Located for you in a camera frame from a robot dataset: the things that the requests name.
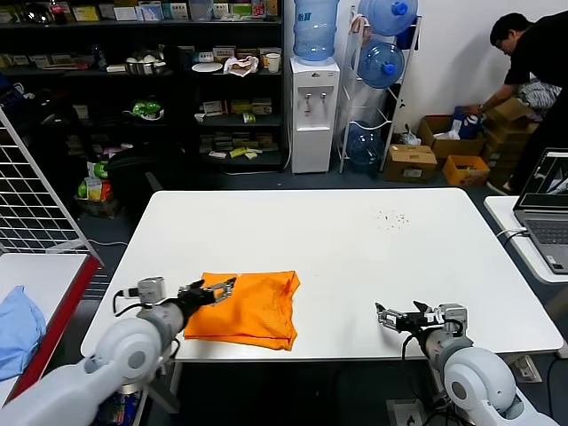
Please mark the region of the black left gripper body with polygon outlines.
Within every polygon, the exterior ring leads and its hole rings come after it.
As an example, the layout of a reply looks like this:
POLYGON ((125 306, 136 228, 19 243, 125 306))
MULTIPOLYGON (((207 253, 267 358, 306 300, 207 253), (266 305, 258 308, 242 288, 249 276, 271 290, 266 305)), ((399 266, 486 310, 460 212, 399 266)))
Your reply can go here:
POLYGON ((203 285, 204 280, 198 280, 178 290, 177 305, 185 316, 192 316, 202 306, 214 303, 213 291, 203 285))

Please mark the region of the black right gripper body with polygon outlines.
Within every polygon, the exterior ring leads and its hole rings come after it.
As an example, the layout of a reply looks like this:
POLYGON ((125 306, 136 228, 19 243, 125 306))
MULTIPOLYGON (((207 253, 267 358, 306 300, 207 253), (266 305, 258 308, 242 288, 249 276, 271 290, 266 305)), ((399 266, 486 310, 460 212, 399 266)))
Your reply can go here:
POLYGON ((433 313, 405 312, 396 318, 396 330, 399 333, 420 335, 426 329, 438 327, 438 320, 433 313))

